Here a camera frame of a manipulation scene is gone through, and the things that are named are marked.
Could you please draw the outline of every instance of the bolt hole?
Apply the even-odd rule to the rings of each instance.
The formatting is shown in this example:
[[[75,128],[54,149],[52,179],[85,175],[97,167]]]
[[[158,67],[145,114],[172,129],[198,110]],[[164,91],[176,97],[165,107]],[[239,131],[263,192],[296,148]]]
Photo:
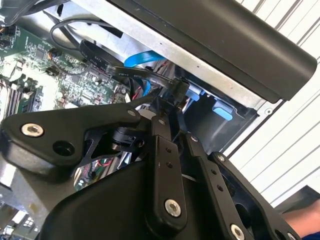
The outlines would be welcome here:
[[[274,232],[279,240],[286,240],[286,237],[279,230],[275,230]]]
[[[30,132],[30,133],[37,133],[39,131],[39,129],[36,127],[36,126],[29,126],[27,128],[27,130]]]
[[[53,151],[56,154],[59,154],[63,157],[69,157],[72,156],[75,153],[75,147],[67,141],[56,141],[53,146]]]
[[[60,4],[56,10],[56,14],[58,14],[59,17],[61,17],[63,9],[64,9],[64,5]]]
[[[166,163],[166,166],[167,166],[168,168],[170,168],[170,169],[172,169],[172,168],[174,167],[171,162],[167,162],[167,163]]]
[[[237,234],[238,236],[241,236],[241,232],[240,232],[239,229],[235,229],[234,232],[235,232],[235,234]]]
[[[224,191],[224,188],[223,188],[222,186],[217,185],[216,187],[217,187],[221,192],[223,192],[223,191]]]
[[[241,205],[239,203],[237,203],[235,205],[235,209],[238,212],[244,227],[246,229],[250,228],[252,225],[252,221],[251,221],[251,217],[250,217],[248,210],[243,205]]]
[[[174,205],[173,203],[170,204],[170,208],[171,208],[174,212],[176,212],[176,211],[178,210],[177,207],[176,207],[176,205]]]
[[[138,148],[141,148],[141,147],[143,147],[145,145],[145,141],[143,141],[143,140],[140,140],[140,141],[138,141],[137,143],[136,143],[136,146],[138,147]]]

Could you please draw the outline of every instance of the black cable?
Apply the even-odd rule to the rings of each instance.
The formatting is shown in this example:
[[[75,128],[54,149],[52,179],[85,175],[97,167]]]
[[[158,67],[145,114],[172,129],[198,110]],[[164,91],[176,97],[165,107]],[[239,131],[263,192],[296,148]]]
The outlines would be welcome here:
[[[129,102],[128,104],[131,105],[133,108],[137,108],[142,104],[152,103],[152,101],[155,99],[155,97],[156,96],[154,94],[148,94],[146,96],[135,99],[135,100]]]
[[[54,42],[57,46],[59,46],[60,48],[62,48],[64,50],[78,51],[79,49],[77,46],[76,47],[67,47],[67,46],[64,46],[64,45],[60,44],[59,42],[57,42],[54,37],[54,31],[57,29],[63,28],[63,27],[65,27],[69,24],[72,24],[72,23],[87,23],[87,24],[95,24],[95,25],[99,25],[99,26],[103,26],[103,27],[113,28],[113,26],[111,26],[110,24],[108,24],[106,22],[92,20],[92,19],[85,19],[85,18],[72,18],[72,19],[61,21],[51,28],[50,38],[51,38],[52,42]]]
[[[129,86],[130,86],[130,99],[135,95],[135,86],[134,86],[134,80],[132,78],[129,78]]]
[[[69,2],[69,0],[44,0],[44,1],[41,1],[41,2],[33,5],[26,12],[25,16],[38,13],[40,11],[43,11],[45,9],[51,8],[56,5],[65,4],[66,2]]]
[[[47,12],[43,12],[45,15],[47,15],[48,18],[50,18],[50,20],[54,23],[54,24],[59,24],[60,20],[58,20],[57,18],[55,18],[54,16],[52,16],[51,14],[47,13]],[[65,28],[65,27],[61,27],[60,31],[63,33],[63,35],[65,35],[65,37],[78,49],[79,48],[79,43],[78,41],[72,36],[72,34]]]
[[[173,89],[180,83],[176,79],[172,80],[145,69],[112,65],[109,61],[110,54],[87,40],[80,43],[79,51],[90,63],[111,76],[144,79],[166,89]]]

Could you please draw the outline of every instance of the silver bolt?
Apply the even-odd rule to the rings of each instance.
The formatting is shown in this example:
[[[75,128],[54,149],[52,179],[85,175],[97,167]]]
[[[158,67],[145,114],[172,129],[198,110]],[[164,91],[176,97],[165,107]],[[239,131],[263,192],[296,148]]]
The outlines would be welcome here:
[[[40,137],[44,134],[44,129],[35,123],[27,123],[22,126],[21,132],[28,137]]]
[[[288,236],[289,236],[290,240],[297,240],[297,239],[295,238],[295,236],[293,236],[290,232],[288,232]]]
[[[221,162],[224,162],[224,161],[225,161],[225,158],[224,158],[224,156],[222,156],[222,155],[218,155],[217,158],[218,158]]]
[[[162,125],[166,125],[166,122],[163,121],[162,119],[159,119],[159,123],[161,123]]]
[[[267,115],[270,115],[272,113],[273,113],[272,108],[268,108],[268,109],[265,110],[265,114],[267,114]]]
[[[165,201],[164,207],[167,213],[175,218],[181,215],[180,205],[175,200],[168,199],[167,201]]]
[[[245,235],[244,235],[244,232],[241,230],[240,227],[238,227],[237,225],[235,224],[232,224],[230,226],[230,229],[231,229],[231,232],[233,234],[233,236],[235,236],[235,238],[237,240],[245,240]]]
[[[198,138],[196,138],[195,136],[191,136],[192,141],[198,142]]]
[[[131,116],[135,116],[136,115],[136,113],[134,111],[132,111],[132,110],[128,110],[128,114],[130,114]]]

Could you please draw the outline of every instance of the blue plastic tab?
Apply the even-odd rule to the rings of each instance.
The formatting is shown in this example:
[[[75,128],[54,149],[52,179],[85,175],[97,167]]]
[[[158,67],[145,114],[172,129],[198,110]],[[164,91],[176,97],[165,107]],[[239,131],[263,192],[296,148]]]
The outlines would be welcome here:
[[[200,99],[200,96],[190,89],[186,91],[185,95],[196,102]]]
[[[217,100],[212,107],[212,111],[218,114],[220,117],[224,118],[227,121],[231,121],[234,117],[232,116],[233,107],[225,104],[222,101]]]

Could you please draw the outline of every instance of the black plastic cover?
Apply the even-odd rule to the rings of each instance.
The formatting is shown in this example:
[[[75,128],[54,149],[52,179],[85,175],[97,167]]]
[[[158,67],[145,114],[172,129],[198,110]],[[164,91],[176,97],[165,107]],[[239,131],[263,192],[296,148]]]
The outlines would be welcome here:
[[[108,2],[272,103],[290,100],[317,68],[315,58],[235,0]]]

